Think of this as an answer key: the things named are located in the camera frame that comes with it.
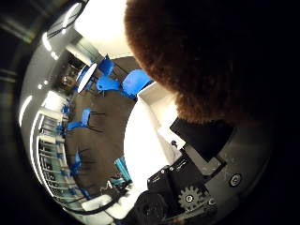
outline blue chair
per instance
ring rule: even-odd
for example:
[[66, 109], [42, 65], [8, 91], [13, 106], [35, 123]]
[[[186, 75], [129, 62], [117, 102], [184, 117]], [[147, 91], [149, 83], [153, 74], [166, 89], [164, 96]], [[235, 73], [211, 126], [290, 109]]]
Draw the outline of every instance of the blue chair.
[[86, 200], [91, 200], [91, 199], [92, 199], [92, 197], [90, 196], [90, 194], [88, 193], [88, 191], [87, 191], [86, 189], [84, 189], [84, 188], [80, 188], [80, 187], [70, 187], [70, 188], [68, 189], [68, 191], [69, 191], [69, 193], [70, 193], [71, 195], [75, 196], [75, 195], [77, 195], [76, 189], [78, 189], [78, 190], [81, 192], [81, 194], [83, 195], [83, 198], [85, 198]]
[[129, 72], [122, 82], [123, 92], [130, 98], [135, 98], [151, 81], [151, 78], [149, 78], [143, 70], [134, 69]]
[[93, 160], [82, 160], [82, 153], [86, 150], [89, 150], [88, 148], [85, 148], [83, 150], [77, 150], [74, 155], [74, 162], [70, 166], [70, 175], [75, 176], [79, 173], [79, 170], [82, 168], [82, 163], [95, 163]]
[[74, 157], [74, 162], [71, 164], [70, 166], [70, 175], [71, 176], [75, 176], [79, 173], [79, 169], [81, 168], [82, 166], [82, 161], [81, 161], [81, 158], [80, 158], [80, 155], [79, 155], [79, 152], [76, 151], [75, 153], [75, 157]]
[[106, 76], [101, 76], [96, 83], [96, 89], [99, 92], [102, 91], [119, 91], [120, 90], [120, 83], [119, 81], [113, 80]]
[[74, 128], [82, 128], [82, 121], [67, 123], [67, 130], [72, 130]]
[[89, 128], [96, 132], [103, 132], [102, 130], [95, 129], [93, 126], [89, 124], [89, 119], [91, 114], [105, 114], [102, 112], [92, 112], [90, 109], [86, 108], [82, 111], [82, 119], [81, 121], [70, 122], [67, 124], [67, 130], [72, 130], [74, 128]]
[[114, 63], [107, 54], [99, 63], [97, 68], [102, 72], [102, 76], [108, 77], [113, 72], [113, 67]]

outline chair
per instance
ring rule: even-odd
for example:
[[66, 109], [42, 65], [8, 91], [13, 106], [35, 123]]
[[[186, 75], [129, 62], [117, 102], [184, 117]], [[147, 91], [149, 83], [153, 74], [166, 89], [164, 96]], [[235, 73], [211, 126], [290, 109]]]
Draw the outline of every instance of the chair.
[[129, 72], [124, 81], [122, 88], [125, 95], [135, 98], [137, 94], [152, 80], [141, 69], [134, 69]]
[[119, 81], [113, 80], [107, 76], [101, 76], [96, 83], [96, 89], [99, 92], [102, 91], [119, 91], [120, 90], [120, 83]]
[[128, 98], [136, 98], [137, 94], [151, 81], [141, 69], [135, 69], [129, 72], [122, 85], [119, 81], [101, 76], [97, 80], [96, 89], [99, 92], [113, 90]]
[[102, 130], [98, 130], [98, 129], [95, 129], [93, 126], [90, 125], [89, 123], [89, 119], [90, 119], [90, 115], [91, 114], [105, 114], [103, 112], [94, 112], [94, 111], [91, 111], [90, 109], [86, 108], [82, 111], [82, 128], [89, 128], [89, 129], [92, 129], [96, 132], [103, 132]]
[[74, 155], [74, 162], [70, 165], [70, 175], [75, 176], [79, 173], [79, 170], [82, 168], [82, 163], [95, 163], [93, 160], [83, 160], [82, 153], [86, 150], [89, 150], [88, 148], [85, 148], [83, 150], [77, 150]]
[[69, 106], [64, 104], [64, 106], [61, 109], [61, 113], [68, 115], [69, 112], [70, 112]]
[[89, 128], [96, 132], [103, 132], [102, 130], [95, 129], [93, 126], [89, 124], [89, 119], [91, 114], [105, 114], [102, 112], [92, 112], [90, 109], [86, 108], [82, 111], [82, 119], [81, 121], [70, 122], [67, 124], [67, 130], [72, 130], [74, 128]]
[[99, 63], [97, 68], [102, 72], [102, 76], [108, 77], [113, 72], [113, 67], [114, 63], [107, 54]]

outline brown fur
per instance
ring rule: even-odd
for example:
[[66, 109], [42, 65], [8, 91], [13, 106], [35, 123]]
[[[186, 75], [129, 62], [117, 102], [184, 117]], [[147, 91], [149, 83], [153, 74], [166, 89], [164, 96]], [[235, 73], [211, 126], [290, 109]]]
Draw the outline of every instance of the brown fur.
[[190, 123], [255, 123], [266, 116], [262, 70], [254, 68], [262, 64], [259, 45], [244, 12], [226, 7], [202, 0], [127, 2], [129, 47], [146, 73], [176, 94], [178, 116]]

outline ceiling light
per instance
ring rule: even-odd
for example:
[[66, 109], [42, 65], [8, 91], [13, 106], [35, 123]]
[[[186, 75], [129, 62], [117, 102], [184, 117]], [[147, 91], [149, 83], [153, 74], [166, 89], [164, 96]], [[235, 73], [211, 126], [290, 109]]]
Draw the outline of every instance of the ceiling light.
[[31, 130], [30, 130], [30, 138], [29, 138], [29, 152], [30, 152], [30, 161], [31, 161], [31, 165], [34, 169], [34, 172], [36, 174], [36, 177], [39, 181], [40, 184], [43, 184], [40, 180], [40, 177], [38, 175], [38, 170], [36, 167], [36, 163], [35, 163], [35, 159], [34, 159], [34, 147], [33, 147], [33, 141], [34, 141], [34, 133], [35, 133], [35, 128], [36, 128], [36, 124], [39, 118], [39, 111], [37, 111], [34, 122], [32, 123], [31, 126]]
[[27, 99], [24, 101], [24, 103], [21, 106], [21, 110], [20, 110], [20, 114], [19, 114], [19, 125], [20, 125], [20, 127], [22, 126], [22, 120], [23, 120], [23, 115], [25, 113], [25, 110], [26, 110], [26, 108], [29, 105], [31, 100], [32, 100], [32, 96], [27, 97]]
[[51, 47], [51, 44], [48, 40], [48, 37], [47, 37], [47, 32], [45, 32], [41, 38], [46, 50], [48, 50], [49, 52], [53, 49], [53, 47]]
[[64, 27], [64, 28], [66, 28], [66, 26], [68, 25], [68, 19], [69, 19], [69, 17], [71, 16], [72, 12], [75, 10], [75, 8], [76, 8], [78, 5], [79, 5], [79, 3], [76, 3], [76, 4], [74, 4], [74, 6], [72, 6], [72, 7], [68, 10], [68, 12], [67, 12], [67, 14], [66, 14], [66, 17], [65, 17], [65, 19], [64, 19], [64, 22], [63, 22], [63, 27]]

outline screw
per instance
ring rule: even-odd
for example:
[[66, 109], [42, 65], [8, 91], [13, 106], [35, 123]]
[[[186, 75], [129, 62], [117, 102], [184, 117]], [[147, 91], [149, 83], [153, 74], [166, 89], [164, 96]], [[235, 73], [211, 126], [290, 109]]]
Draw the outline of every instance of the screw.
[[231, 187], [237, 187], [242, 181], [242, 175], [239, 173], [236, 173], [235, 175], [232, 176], [230, 180], [230, 186]]
[[209, 205], [214, 205], [215, 203], [216, 203], [215, 199], [210, 199], [210, 200], [208, 201], [208, 204], [209, 204]]
[[187, 195], [187, 196], [186, 196], [186, 201], [187, 201], [188, 203], [193, 202], [193, 200], [194, 200], [194, 198], [193, 198], [191, 195]]

